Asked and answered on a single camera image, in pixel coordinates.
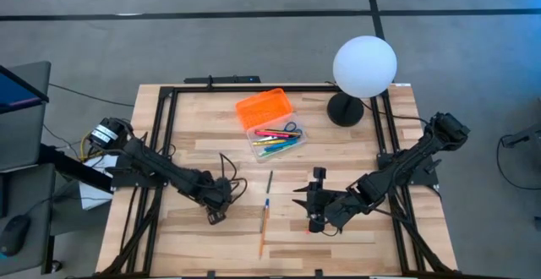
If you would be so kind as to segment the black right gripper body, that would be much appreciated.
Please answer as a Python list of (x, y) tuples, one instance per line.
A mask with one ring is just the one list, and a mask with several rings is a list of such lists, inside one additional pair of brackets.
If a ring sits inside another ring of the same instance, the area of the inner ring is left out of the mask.
[(309, 183), (306, 208), (309, 215), (310, 232), (322, 233), (327, 223), (333, 224), (336, 211), (331, 208), (331, 204), (337, 198), (337, 191), (324, 189), (322, 179)]

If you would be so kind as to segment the black power strip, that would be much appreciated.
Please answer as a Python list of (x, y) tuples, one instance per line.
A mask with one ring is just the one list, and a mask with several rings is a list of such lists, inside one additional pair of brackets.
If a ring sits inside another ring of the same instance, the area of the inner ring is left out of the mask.
[(219, 76), (214, 77), (212, 75), (208, 75), (206, 77), (201, 78), (186, 78), (184, 81), (184, 84), (205, 84), (205, 85), (213, 85), (213, 84), (260, 84), (261, 79), (257, 75), (231, 75), (231, 76)]

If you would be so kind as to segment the white globe lamp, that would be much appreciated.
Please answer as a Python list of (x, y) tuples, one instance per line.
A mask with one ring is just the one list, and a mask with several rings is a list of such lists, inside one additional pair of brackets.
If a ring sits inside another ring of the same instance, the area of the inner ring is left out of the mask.
[(327, 104), (329, 119), (341, 127), (359, 123), (363, 101), (384, 92), (396, 72), (397, 55), (383, 39), (358, 36), (347, 41), (333, 60), (332, 74), (340, 91)]

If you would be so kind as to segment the orange box lid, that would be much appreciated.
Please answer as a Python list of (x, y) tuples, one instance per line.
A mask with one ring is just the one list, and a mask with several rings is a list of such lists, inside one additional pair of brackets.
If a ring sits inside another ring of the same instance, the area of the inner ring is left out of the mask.
[(243, 99), (235, 107), (244, 130), (293, 112), (292, 104), (282, 88), (264, 91)]

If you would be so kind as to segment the black support bar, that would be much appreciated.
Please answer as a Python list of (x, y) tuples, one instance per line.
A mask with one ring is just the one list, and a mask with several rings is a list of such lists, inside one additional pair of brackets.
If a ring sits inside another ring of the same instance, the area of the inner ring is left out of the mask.
[(112, 179), (92, 167), (66, 156), (53, 147), (41, 144), (38, 164), (51, 163), (60, 173), (65, 173), (93, 188), (112, 193)]

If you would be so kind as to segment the pink pen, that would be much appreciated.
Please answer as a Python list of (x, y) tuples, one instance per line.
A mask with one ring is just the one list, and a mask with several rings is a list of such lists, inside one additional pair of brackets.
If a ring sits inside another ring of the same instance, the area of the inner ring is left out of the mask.
[(271, 136), (271, 137), (285, 138), (285, 139), (290, 138), (290, 134), (264, 131), (264, 130), (256, 130), (254, 133), (262, 137)]

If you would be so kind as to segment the clear plastic supply box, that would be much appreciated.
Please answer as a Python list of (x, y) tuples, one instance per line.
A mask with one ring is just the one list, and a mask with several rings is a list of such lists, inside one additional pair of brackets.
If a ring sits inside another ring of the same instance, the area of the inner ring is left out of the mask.
[[(277, 138), (277, 137), (271, 137), (271, 136), (262, 137), (262, 136), (258, 136), (258, 135), (256, 135), (254, 133), (256, 130), (264, 130), (264, 129), (283, 130), (284, 126), (290, 121), (295, 122), (297, 124), (297, 126), (300, 129), (302, 129), (303, 133), (302, 133), (302, 135), (300, 137), (295, 138), (295, 139), (285, 139), (285, 138)], [(300, 122), (300, 120), (298, 119), (298, 117), (294, 113), (290, 113), (290, 114), (288, 114), (286, 116), (283, 116), (281, 118), (277, 118), (277, 119), (274, 119), (274, 120), (269, 121), (267, 123), (263, 123), (263, 124), (261, 124), (259, 126), (252, 127), (252, 128), (250, 128), (250, 129), (248, 129), (246, 131), (246, 135), (247, 135), (248, 141), (250, 143), (250, 148), (251, 148), (252, 152), (254, 153), (254, 157), (255, 157), (257, 162), (269, 161), (272, 157), (280, 156), (280, 155), (284, 154), (286, 151), (293, 150), (294, 148), (298, 148), (299, 146), (305, 144), (306, 141), (308, 140), (308, 133), (306, 131), (306, 128), (303, 126), (303, 124)], [(273, 139), (297, 140), (298, 142), (297, 142), (297, 144), (291, 145), (289, 148), (287, 148), (285, 150), (279, 151), (277, 153), (271, 154), (271, 155), (266, 156), (266, 157), (259, 157), (258, 154), (261, 153), (265, 149), (265, 147), (268, 147), (269, 145), (257, 145), (257, 146), (255, 146), (255, 145), (252, 145), (252, 142), (258, 141), (258, 140), (273, 140)]]

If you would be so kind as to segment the black computer mouse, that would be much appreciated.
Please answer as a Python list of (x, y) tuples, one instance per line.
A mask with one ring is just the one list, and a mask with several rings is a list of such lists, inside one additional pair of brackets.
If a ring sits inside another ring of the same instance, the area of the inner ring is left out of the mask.
[(17, 215), (11, 218), (0, 232), (0, 254), (6, 257), (16, 255), (25, 243), (29, 227), (28, 215)]

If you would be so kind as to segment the grey desk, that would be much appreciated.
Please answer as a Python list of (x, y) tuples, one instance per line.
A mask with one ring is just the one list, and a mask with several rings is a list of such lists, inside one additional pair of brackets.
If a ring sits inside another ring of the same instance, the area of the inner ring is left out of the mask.
[(56, 173), (52, 164), (40, 160), (44, 114), (43, 105), (0, 114), (0, 233), (14, 217), (30, 218), (20, 251), (9, 257), (0, 253), (0, 276), (36, 267), (44, 274), (51, 271)]

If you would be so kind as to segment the white paper sheet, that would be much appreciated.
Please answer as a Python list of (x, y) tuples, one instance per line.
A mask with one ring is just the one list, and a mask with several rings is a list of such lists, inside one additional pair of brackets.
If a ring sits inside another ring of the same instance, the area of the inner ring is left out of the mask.
[[(97, 170), (112, 178), (112, 174), (106, 171), (107, 167), (114, 167), (117, 164), (116, 156), (97, 156), (85, 162), (87, 167)], [(112, 200), (112, 194), (94, 188), (86, 183), (79, 182), (79, 195), (81, 198), (81, 207), (88, 211), (103, 205)]]

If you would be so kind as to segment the orange pencil blue cap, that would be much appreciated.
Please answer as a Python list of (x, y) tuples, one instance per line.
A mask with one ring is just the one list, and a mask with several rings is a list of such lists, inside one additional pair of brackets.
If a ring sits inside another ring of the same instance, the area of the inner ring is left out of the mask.
[(259, 246), (259, 252), (258, 252), (258, 258), (261, 259), (264, 253), (264, 246), (265, 246), (265, 235), (266, 235), (266, 229), (267, 229), (267, 223), (270, 216), (270, 199), (267, 198), (265, 200), (265, 208), (264, 208), (264, 215), (263, 215), (263, 222), (261, 227), (261, 235), (260, 235), (260, 246)]

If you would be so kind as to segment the teal multicolour pen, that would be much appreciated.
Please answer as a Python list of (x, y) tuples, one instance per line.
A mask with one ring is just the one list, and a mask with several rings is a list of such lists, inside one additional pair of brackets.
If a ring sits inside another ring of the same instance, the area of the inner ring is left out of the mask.
[(283, 143), (280, 143), (280, 144), (275, 144), (275, 145), (270, 145), (268, 147), (265, 147), (265, 152), (271, 152), (271, 151), (275, 151), (275, 150), (281, 150), (281, 149), (284, 149), (284, 148), (287, 148), (288, 146), (291, 146), (291, 145), (295, 145), (297, 144), (297, 140), (287, 140)]

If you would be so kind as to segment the black table frame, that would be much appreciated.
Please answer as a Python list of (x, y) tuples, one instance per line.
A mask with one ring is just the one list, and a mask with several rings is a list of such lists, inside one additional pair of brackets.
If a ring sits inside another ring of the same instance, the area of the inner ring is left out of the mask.
[[(257, 162), (236, 104), (282, 88), (308, 133), (305, 144)], [(307, 211), (293, 192), (326, 169), (324, 188), (344, 191), (364, 174), (418, 143), (430, 118), (420, 119), (407, 84), (391, 84), (369, 99), (370, 111), (352, 127), (327, 115), (334, 84), (142, 85), (131, 125), (155, 152), (179, 167), (208, 171), (232, 183), (233, 202), (216, 225), (206, 207), (172, 185), (117, 187), (95, 275), (88, 279), (331, 279), (390, 276), (432, 279), (458, 276), (440, 199), (412, 180), (430, 172), (425, 159), (409, 183), (397, 186), (368, 215), (341, 231), (328, 224), (310, 232)], [(274, 172), (266, 194), (270, 172)], [(270, 199), (264, 253), (258, 258), (260, 219)]]

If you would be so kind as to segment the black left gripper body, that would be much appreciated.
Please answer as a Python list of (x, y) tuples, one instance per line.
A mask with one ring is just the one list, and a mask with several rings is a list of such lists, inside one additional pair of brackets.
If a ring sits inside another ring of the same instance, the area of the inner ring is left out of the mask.
[(202, 194), (202, 201), (209, 212), (226, 212), (232, 202), (232, 185), (227, 178), (218, 178)]

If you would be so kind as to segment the grey stand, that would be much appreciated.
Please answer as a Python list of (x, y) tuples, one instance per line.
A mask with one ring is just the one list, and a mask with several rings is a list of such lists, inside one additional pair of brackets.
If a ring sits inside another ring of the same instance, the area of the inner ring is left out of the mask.
[(532, 142), (536, 148), (541, 150), (541, 123), (535, 123), (515, 134), (505, 135), (502, 144), (505, 148), (513, 148), (519, 143), (528, 141)]

